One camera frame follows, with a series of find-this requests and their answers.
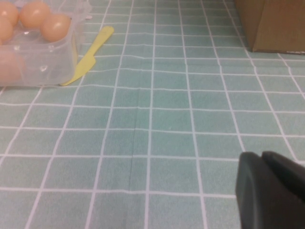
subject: brown egg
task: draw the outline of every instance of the brown egg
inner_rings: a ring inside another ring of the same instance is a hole
[[[40,32],[44,39],[56,42],[64,38],[70,27],[71,18],[64,14],[51,14],[43,22]]]
[[[10,21],[0,16],[0,40],[3,42],[9,40],[13,36],[13,26]]]
[[[49,6],[42,1],[25,4],[20,11],[19,19],[24,27],[39,28],[43,21],[51,14]]]
[[[0,16],[9,19],[13,26],[18,23],[19,12],[17,7],[9,1],[0,1]]]
[[[0,84],[21,80],[21,73],[24,70],[25,62],[22,56],[10,51],[0,51]]]

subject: plastic egg carton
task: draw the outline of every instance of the plastic egg carton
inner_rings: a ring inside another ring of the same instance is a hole
[[[31,0],[9,0],[19,10]],[[27,30],[19,22],[13,38],[0,46],[0,86],[55,85],[69,81],[75,71],[78,53],[84,43],[84,20],[91,6],[84,0],[44,0],[52,13],[71,17],[67,36],[47,42],[39,29]]]

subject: plastic knife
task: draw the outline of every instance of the plastic knife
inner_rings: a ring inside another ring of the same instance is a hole
[[[61,86],[67,86],[72,82],[78,80],[95,65],[96,60],[94,58],[94,54],[108,40],[108,38],[111,37],[113,32],[114,32],[114,28],[111,26],[105,26],[100,30],[100,32],[96,36],[93,44],[91,45],[87,53],[83,56],[81,61],[76,65],[73,78],[66,83],[62,83]]]

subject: black object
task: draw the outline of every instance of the black object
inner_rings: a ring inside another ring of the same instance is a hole
[[[242,153],[235,191],[242,229],[305,229],[305,168],[294,161]]]

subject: brown cardboard box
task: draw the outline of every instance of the brown cardboard box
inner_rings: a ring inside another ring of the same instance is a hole
[[[305,52],[305,0],[235,0],[254,52]]]

